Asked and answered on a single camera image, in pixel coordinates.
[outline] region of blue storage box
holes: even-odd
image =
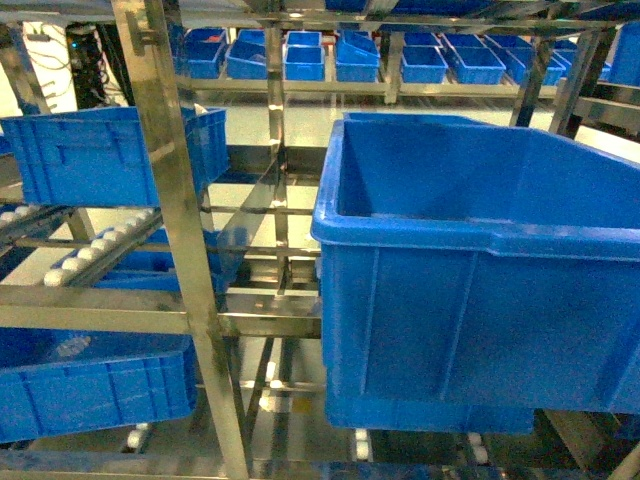
[[[524,48],[533,50],[533,47],[529,42],[516,35],[487,35],[486,37],[484,37],[484,39],[486,40],[487,45],[490,47],[508,49]]]
[[[264,45],[264,30],[240,30],[240,33],[238,34],[238,40],[240,40],[241,42],[255,43],[256,45]]]
[[[224,62],[224,43],[193,42],[186,44],[191,78],[218,78]]]
[[[320,47],[322,45],[322,33],[307,31],[288,32],[287,45],[297,45],[300,47]]]
[[[513,79],[514,82],[520,84],[523,82],[527,69],[531,68],[533,63],[533,51],[526,50],[524,48],[516,48],[513,50],[504,50],[506,59],[503,63],[507,67],[507,74]],[[562,65],[553,56],[549,60],[549,67],[547,73],[542,81],[543,85],[558,85],[558,82],[562,78],[565,72],[564,65]]]
[[[343,397],[327,385],[327,420],[334,427],[414,432],[477,432],[526,435],[533,431],[533,410],[470,407],[445,403]]]
[[[185,134],[198,192],[227,168],[224,110],[188,120]],[[158,206],[135,107],[0,119],[22,175],[25,203]]]
[[[489,48],[452,48],[445,58],[460,83],[497,85],[506,71]]]
[[[441,47],[438,37],[429,32],[408,32],[404,35],[404,44],[415,47]]]
[[[477,35],[463,35],[461,33],[449,33],[443,35],[442,46],[445,49],[452,48],[486,48]]]
[[[569,70],[571,70],[573,59],[576,56],[576,51],[555,50],[553,54],[556,60],[558,60],[558,62],[560,62],[565,68],[565,71],[562,74],[562,78],[567,78],[567,76],[569,75]],[[607,80],[609,80],[609,75],[611,75],[611,65],[605,62],[604,67],[602,67],[602,72],[600,73],[600,80],[606,82]]]
[[[189,30],[184,36],[187,45],[190,43],[221,43],[227,44],[227,30],[224,28],[206,27]]]
[[[289,45],[284,59],[287,80],[324,80],[324,48]]]
[[[191,338],[0,329],[0,442],[185,417]]]
[[[227,75],[245,80],[266,80],[267,52],[264,45],[236,40],[227,50]]]
[[[628,23],[620,30],[609,82],[640,86],[640,22]]]
[[[405,83],[442,83],[447,68],[437,47],[404,47],[402,51],[402,81]]]
[[[336,394],[639,413],[638,192],[534,129],[337,122],[312,222]]]

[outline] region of stainless steel rack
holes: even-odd
[[[29,5],[27,2],[0,6],[0,62],[19,104],[25,114],[46,112],[48,107],[26,56],[19,34],[18,20],[66,21],[67,19],[112,21],[118,27],[131,78],[136,105],[140,112],[147,150],[158,187],[160,212],[140,228],[134,239],[122,245],[108,262],[96,264],[82,285],[108,270],[122,255],[136,248],[152,228],[162,221],[167,229],[180,294],[168,292],[135,292],[93,290],[78,284],[59,288],[41,286],[0,286],[0,326],[23,328],[82,329],[98,331],[155,332],[189,334],[193,337],[208,407],[215,427],[217,445],[211,455],[146,456],[102,454],[90,452],[44,452],[24,450],[16,445],[0,452],[0,478],[3,479],[212,479],[232,478],[563,478],[560,471],[522,467],[478,466],[468,454],[464,439],[458,442],[463,460],[457,466],[427,467],[424,465],[384,465],[374,463],[304,462],[271,458],[254,459],[251,437],[254,433],[259,400],[267,389],[288,394],[321,390],[321,385],[300,384],[291,379],[287,363],[293,339],[317,339],[320,336],[320,316],[316,297],[292,296],[292,289],[316,288],[313,260],[317,251],[289,247],[288,219],[291,215],[308,215],[309,211],[290,209],[287,205],[287,185],[292,178],[310,184],[317,183],[322,164],[322,149],[286,148],[284,143],[284,99],[292,92],[320,91],[332,93],[367,93],[383,95],[393,103],[398,95],[461,95],[466,86],[408,86],[400,82],[399,62],[403,45],[403,29],[409,26],[423,31],[464,33],[510,33],[532,35],[535,40],[535,61],[526,81],[519,88],[513,85],[480,88],[478,95],[502,96],[516,94],[516,107],[511,124],[528,126],[538,98],[551,95],[541,87],[551,56],[553,41],[559,36],[580,33],[578,52],[569,79],[557,96],[557,110],[552,129],[573,136],[585,113],[585,97],[598,89],[613,88],[597,84],[606,53],[613,42],[615,27],[632,17],[609,15],[605,20],[584,20],[581,15],[596,12],[612,4],[637,2],[612,1],[495,1],[482,11],[464,17],[396,15],[391,11],[397,1],[369,0],[362,12],[330,12],[318,8],[300,8],[304,2],[266,2],[232,0],[222,9],[220,2],[199,4],[181,14],[177,0],[112,0],[85,2],[75,5]],[[169,46],[170,28],[182,27],[183,19],[206,21],[217,25],[254,26],[266,30],[268,79],[265,82],[239,82],[222,78],[204,82],[192,81],[174,73]],[[360,84],[285,82],[282,72],[282,29],[359,28],[389,29],[388,56],[385,59],[384,82],[364,87]],[[256,180],[243,205],[233,212],[225,230],[243,228],[252,239],[265,215],[275,216],[276,247],[253,248],[228,245],[220,252],[238,250],[268,255],[271,260],[251,259],[251,278],[238,286],[271,287],[274,294],[236,293],[215,295],[207,268],[207,249],[202,237],[201,212],[228,211],[215,205],[203,207],[191,180],[181,107],[193,105],[195,90],[266,91],[268,98],[269,147],[231,148],[232,171],[223,181],[242,178]],[[6,198],[15,198],[15,188]],[[39,247],[76,247],[86,244],[92,232],[82,221],[84,213],[56,208],[47,211],[50,225],[67,219],[73,226],[73,242],[56,242],[30,235],[31,222],[25,219],[20,235],[0,229],[0,239],[6,251]],[[148,249],[160,246],[147,245]],[[265,337],[256,365],[255,381],[241,383],[238,375],[239,357],[233,342],[225,339]],[[269,359],[274,354],[274,339],[278,339],[282,367],[279,384],[265,380]],[[243,405],[242,388],[250,389],[249,403]],[[274,442],[285,427],[282,416],[276,415],[272,435]],[[630,478],[637,473],[632,453],[612,478]],[[572,478],[581,478],[572,472]],[[582,478],[594,478],[585,473]]]

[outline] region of white roller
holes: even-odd
[[[113,231],[114,232],[120,232],[123,235],[127,235],[128,233],[131,233],[131,231],[133,231],[133,226],[129,225],[128,223],[123,223],[121,225],[116,225],[115,227],[113,227]]]
[[[61,268],[49,270],[44,276],[44,284],[47,287],[59,287],[70,272],[65,272]]]
[[[79,272],[84,267],[89,265],[89,261],[84,258],[71,257],[62,262],[62,269],[69,272]]]
[[[474,446],[482,446],[482,436],[479,433],[471,432],[467,434],[469,443]]]
[[[91,248],[94,248],[100,252],[106,252],[113,247],[113,242],[105,240],[104,238],[98,238],[91,242]]]
[[[479,445],[474,445],[472,448],[473,456],[476,457],[478,465],[486,465],[489,463],[489,452],[487,452],[486,448]]]
[[[144,434],[144,430],[132,430],[127,437],[127,447],[133,450],[139,448]]]
[[[17,215],[13,212],[4,212],[2,215],[0,215],[0,220],[7,222],[7,223],[11,223],[13,222],[17,217]]]
[[[83,260],[87,260],[91,262],[102,255],[102,252],[97,248],[93,247],[84,247],[78,251],[78,258],[82,258]]]
[[[116,232],[115,230],[110,230],[102,236],[103,239],[110,242],[117,242],[122,239],[122,237],[124,237],[124,233]]]

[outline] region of metal shelving frame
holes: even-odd
[[[16,19],[33,15],[29,7],[13,5],[0,7]],[[47,288],[42,286],[0,286],[0,326],[23,328],[80,329],[126,331],[143,333],[189,334],[193,337],[200,370],[206,390],[213,423],[220,440],[223,461],[211,458],[170,458],[126,456],[97,453],[55,453],[39,451],[0,452],[2,479],[211,479],[232,478],[320,478],[375,477],[393,475],[397,478],[561,478],[543,470],[506,470],[470,465],[468,468],[427,467],[423,465],[388,466],[370,464],[362,468],[358,463],[311,464],[285,460],[259,461],[252,459],[251,434],[258,412],[258,402],[266,387],[264,370],[273,339],[283,339],[286,355],[288,338],[319,338],[320,317],[315,297],[288,296],[287,290],[296,286],[297,279],[313,288],[313,257],[318,252],[292,249],[288,243],[288,217],[309,214],[306,210],[287,207],[287,185],[293,176],[307,177],[313,183],[318,178],[319,164],[305,170],[305,159],[318,159],[322,152],[305,149],[286,149],[284,143],[284,99],[290,92],[320,91],[333,93],[373,93],[384,95],[393,103],[398,95],[458,95],[467,86],[408,86],[400,81],[400,55],[403,30],[463,33],[508,33],[531,35],[535,40],[535,61],[526,81],[517,89],[512,125],[528,126],[540,93],[549,95],[541,87],[551,56],[555,38],[581,33],[578,53],[569,79],[559,92],[552,129],[572,136],[580,125],[581,116],[575,114],[581,98],[596,89],[597,77],[606,52],[614,38],[616,25],[630,18],[608,18],[586,21],[579,18],[585,12],[606,8],[612,1],[554,1],[517,0],[495,1],[485,10],[464,17],[450,18],[425,15],[395,15],[390,12],[398,3],[393,0],[369,0],[363,12],[330,12],[323,9],[287,8],[282,2],[233,0],[237,10],[203,10],[212,24],[259,24],[266,29],[266,82],[243,82],[222,79],[212,82],[191,81],[181,72],[174,72],[168,32],[182,27],[182,15],[177,0],[112,0],[113,16],[122,41],[124,56],[132,82],[136,105],[140,112],[147,150],[151,159],[155,183],[160,198],[160,215],[153,217],[139,235],[118,250],[109,262],[92,266],[87,278],[99,278],[118,258],[143,242],[150,229],[162,221],[167,229],[181,292],[136,292],[92,290],[80,286]],[[63,9],[58,4],[45,10]],[[94,4],[69,7],[58,12],[66,17],[95,14],[109,17],[111,12]],[[385,81],[380,84],[337,84],[285,82],[282,68],[282,29],[345,29],[375,30],[390,26],[388,58],[385,59]],[[47,112],[48,107],[26,59],[22,37],[15,24],[0,26],[0,62],[8,74],[12,89],[25,114]],[[499,94],[498,87],[480,87],[478,94]],[[516,93],[516,87],[507,86]],[[262,91],[266,89],[269,109],[270,142],[268,153],[260,151],[258,164],[265,165],[253,190],[237,209],[225,230],[243,228],[249,240],[267,214],[275,215],[276,247],[258,248],[242,245],[222,246],[220,253],[238,250],[268,254],[276,258],[275,265],[254,262],[274,279],[274,295],[228,294],[216,298],[207,263],[207,249],[203,240],[202,205],[194,191],[190,162],[186,147],[182,111],[193,108],[196,90]],[[256,153],[244,152],[249,160]],[[228,211],[211,206],[204,209]],[[0,230],[0,240],[11,249],[34,249],[43,246],[80,246],[86,244],[92,232],[83,221],[82,211],[57,209],[49,212],[50,222],[61,218],[69,221],[74,232],[72,242],[42,240],[29,237],[31,230],[9,232]],[[43,222],[42,218],[25,219],[25,227]],[[160,246],[146,246],[161,249]],[[299,260],[292,257],[305,257]],[[249,286],[263,286],[254,282]],[[225,339],[239,336],[267,337],[259,364],[253,394],[245,409],[240,395],[234,350]]]

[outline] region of blue plastic bin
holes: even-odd
[[[527,69],[531,67],[533,63],[533,51],[526,50],[524,48],[516,48],[513,50],[506,50],[506,60],[503,63],[507,67],[507,75],[509,75],[514,82],[520,84],[523,82]],[[549,60],[549,67],[547,68],[547,74],[542,81],[543,85],[558,85],[558,82],[562,78],[565,72],[565,67],[558,60],[551,57]]]
[[[218,78],[224,62],[225,44],[192,42],[186,44],[191,78]]]
[[[533,129],[337,122],[312,222],[337,394],[639,413],[639,191]]]
[[[533,410],[470,407],[445,403],[389,400],[336,395],[329,384],[327,420],[339,428],[414,432],[477,432],[526,435],[533,431]]]
[[[265,45],[264,30],[244,29],[240,30],[237,40],[247,43],[255,43],[256,45]]]
[[[224,110],[187,121],[200,192],[229,167]],[[25,203],[158,206],[135,107],[96,108],[0,119],[22,175]]]
[[[569,71],[571,70],[571,64],[573,63],[573,59],[576,56],[575,50],[555,50],[554,57],[558,62],[560,62],[565,71],[562,74],[562,78],[567,78],[569,75]],[[609,76],[611,75],[611,65],[609,63],[605,63],[604,67],[602,67],[602,72],[600,73],[600,80],[607,81],[609,80]]]
[[[300,47],[320,47],[322,46],[322,33],[308,31],[288,32],[287,45],[297,45]]]
[[[405,83],[442,83],[447,68],[437,47],[404,47],[402,51],[402,81]]]
[[[640,22],[628,23],[620,30],[616,55],[611,64],[611,83],[640,87]]]
[[[484,39],[489,47],[508,49],[524,48],[533,50],[533,47],[529,42],[516,35],[487,35]]]
[[[222,43],[226,45],[227,30],[225,28],[206,27],[194,28],[189,30],[184,36],[184,41],[188,45],[190,43]]]
[[[264,45],[236,40],[227,50],[227,75],[245,80],[266,80],[267,52]]]
[[[404,35],[404,44],[412,47],[441,47],[440,39],[429,32],[408,32]]]
[[[0,442],[187,416],[194,364],[188,336],[0,329]]]
[[[288,46],[284,59],[287,80],[324,80],[324,48]]]
[[[442,46],[450,50],[452,48],[486,48],[477,35],[463,35],[461,33],[449,33],[442,36]]]
[[[460,83],[497,85],[506,71],[504,63],[489,48],[452,48],[445,59]]]

